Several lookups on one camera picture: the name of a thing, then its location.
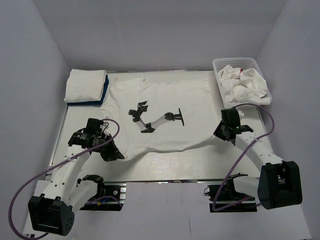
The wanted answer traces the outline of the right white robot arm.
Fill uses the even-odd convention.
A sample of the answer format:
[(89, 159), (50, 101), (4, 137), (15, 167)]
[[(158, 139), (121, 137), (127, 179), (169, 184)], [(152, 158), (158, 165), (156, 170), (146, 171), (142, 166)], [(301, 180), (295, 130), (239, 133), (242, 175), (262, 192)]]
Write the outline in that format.
[[(303, 201), (300, 169), (294, 161), (285, 161), (266, 147), (261, 139), (269, 136), (273, 130), (256, 136), (248, 125), (242, 125), (237, 107), (221, 110), (221, 121), (213, 135), (223, 141), (232, 143), (242, 151), (220, 184), (212, 203), (212, 210), (220, 212), (241, 204), (251, 198), (258, 200), (266, 210), (299, 205)], [(247, 156), (259, 170), (259, 177), (232, 172)], [(226, 195), (235, 200), (217, 207), (219, 196), (226, 188)]]

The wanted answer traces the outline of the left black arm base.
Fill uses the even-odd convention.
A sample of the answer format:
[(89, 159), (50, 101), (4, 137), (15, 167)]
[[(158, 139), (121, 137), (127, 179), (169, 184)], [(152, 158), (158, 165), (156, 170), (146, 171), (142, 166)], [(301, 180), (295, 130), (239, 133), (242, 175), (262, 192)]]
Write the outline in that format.
[(90, 198), (80, 210), (120, 212), (125, 203), (126, 188), (126, 183), (105, 182), (103, 195)]

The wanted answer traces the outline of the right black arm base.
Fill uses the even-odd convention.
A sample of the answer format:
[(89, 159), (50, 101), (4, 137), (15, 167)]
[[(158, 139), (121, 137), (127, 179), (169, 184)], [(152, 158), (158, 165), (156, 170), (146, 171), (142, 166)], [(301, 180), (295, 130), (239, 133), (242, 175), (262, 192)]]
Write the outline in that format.
[(211, 182), (203, 190), (204, 195), (209, 198), (209, 210), (211, 213), (255, 213), (258, 211), (257, 208), (260, 204), (256, 203), (256, 200), (254, 197), (251, 197), (250, 199), (245, 200), (248, 196), (243, 193), (236, 192), (233, 184), (228, 182), (223, 186), (221, 193), (217, 198), (215, 208), (222, 208), (228, 204), (231, 204), (233, 202), (237, 202), (240, 200), (245, 200), (245, 201), (242, 201), (241, 203), (238, 203), (238, 204), (234, 204), (220, 211), (214, 211), (213, 203), (214, 203), (215, 196), (218, 193), (218, 189), (220, 185), (221, 185), (220, 182)]

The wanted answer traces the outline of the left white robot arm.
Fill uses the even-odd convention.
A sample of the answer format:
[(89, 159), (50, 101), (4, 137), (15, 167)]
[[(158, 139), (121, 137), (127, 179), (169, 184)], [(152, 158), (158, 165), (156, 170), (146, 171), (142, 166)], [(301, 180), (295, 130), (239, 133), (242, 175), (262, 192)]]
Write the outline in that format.
[(106, 162), (123, 158), (114, 141), (116, 135), (106, 132), (109, 123), (120, 126), (112, 119), (89, 118), (86, 127), (72, 134), (64, 160), (56, 165), (49, 184), (28, 202), (33, 230), (67, 236), (81, 208), (107, 197), (103, 177), (97, 174), (78, 176), (92, 153), (100, 154)]

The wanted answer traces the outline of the white robot print t shirt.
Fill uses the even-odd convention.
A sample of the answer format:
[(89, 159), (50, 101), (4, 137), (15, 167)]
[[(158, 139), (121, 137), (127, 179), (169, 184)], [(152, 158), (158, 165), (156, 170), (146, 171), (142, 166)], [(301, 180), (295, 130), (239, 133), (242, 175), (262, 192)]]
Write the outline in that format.
[(119, 124), (114, 143), (126, 161), (195, 148), (213, 138), (219, 123), (208, 79), (116, 81), (108, 87), (100, 111)]

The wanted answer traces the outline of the white red print t shirt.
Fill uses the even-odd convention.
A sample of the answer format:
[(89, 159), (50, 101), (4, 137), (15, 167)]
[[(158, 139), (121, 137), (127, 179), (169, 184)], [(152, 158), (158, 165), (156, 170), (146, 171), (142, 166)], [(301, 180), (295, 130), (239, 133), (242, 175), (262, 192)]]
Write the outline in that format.
[(272, 101), (268, 96), (266, 80), (255, 68), (244, 70), (227, 65), (217, 76), (222, 89), (222, 99), (227, 104), (269, 105)]

